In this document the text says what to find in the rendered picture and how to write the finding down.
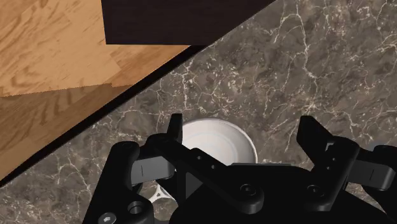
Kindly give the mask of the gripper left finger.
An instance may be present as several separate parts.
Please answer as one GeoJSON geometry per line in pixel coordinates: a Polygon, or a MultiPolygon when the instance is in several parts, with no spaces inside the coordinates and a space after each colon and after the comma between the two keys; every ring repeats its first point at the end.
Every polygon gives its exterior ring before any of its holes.
{"type": "Polygon", "coordinates": [[[166,133],[153,134],[143,146],[121,141],[111,147],[82,224],[167,224],[154,217],[152,203],[142,197],[142,184],[156,180],[183,205],[201,186],[239,214],[255,214],[264,193],[198,148],[182,144],[183,116],[171,116],[166,133]]]}

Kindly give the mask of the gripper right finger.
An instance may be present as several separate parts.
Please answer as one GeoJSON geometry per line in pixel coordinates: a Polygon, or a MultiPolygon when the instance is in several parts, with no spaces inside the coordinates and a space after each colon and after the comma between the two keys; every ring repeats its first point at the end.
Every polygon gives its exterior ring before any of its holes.
{"type": "Polygon", "coordinates": [[[356,183],[386,214],[397,214],[397,147],[363,149],[353,140],[334,136],[309,115],[300,117],[296,141],[314,164],[308,191],[321,211],[332,210],[347,184],[356,183]]]}

